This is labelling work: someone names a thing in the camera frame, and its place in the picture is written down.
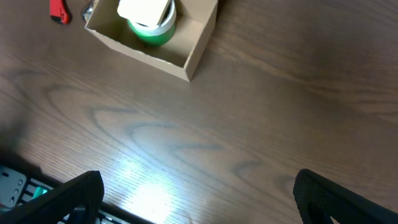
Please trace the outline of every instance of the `green component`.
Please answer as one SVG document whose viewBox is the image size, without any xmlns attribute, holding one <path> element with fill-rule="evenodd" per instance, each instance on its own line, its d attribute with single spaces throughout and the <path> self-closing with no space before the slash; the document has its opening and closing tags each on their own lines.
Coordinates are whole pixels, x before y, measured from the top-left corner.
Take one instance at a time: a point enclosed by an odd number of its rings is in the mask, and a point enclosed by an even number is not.
<svg viewBox="0 0 398 224">
<path fill-rule="evenodd" d="M 36 188 L 35 194 L 33 194 L 33 199 L 37 198 L 40 195 L 43 195 L 43 194 L 47 193 L 48 191 L 49 190 L 46 189 L 45 187 L 38 186 Z"/>
<path fill-rule="evenodd" d="M 138 30 L 136 30 L 132 26 L 130 21 L 128 21 L 128 23 L 129 23 L 130 29 L 132 29 L 134 31 L 134 33 L 138 36 L 138 38 L 140 38 L 145 43 L 155 46 L 155 47 L 159 47 L 161 45 L 166 44 L 174 36 L 174 33 L 175 33 L 175 24 L 164 34 L 160 34 L 157 36 L 149 36 L 149 35 L 142 34 Z"/>
</svg>

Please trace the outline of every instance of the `red utility knife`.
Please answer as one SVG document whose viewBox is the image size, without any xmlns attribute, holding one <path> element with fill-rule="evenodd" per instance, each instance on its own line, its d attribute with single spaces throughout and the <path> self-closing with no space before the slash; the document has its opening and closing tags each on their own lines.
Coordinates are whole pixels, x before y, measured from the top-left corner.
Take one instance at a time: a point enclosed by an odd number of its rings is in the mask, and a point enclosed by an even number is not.
<svg viewBox="0 0 398 224">
<path fill-rule="evenodd" d="M 50 17 L 58 24 L 70 22 L 70 15 L 65 7 L 64 0 L 50 0 Z"/>
</svg>

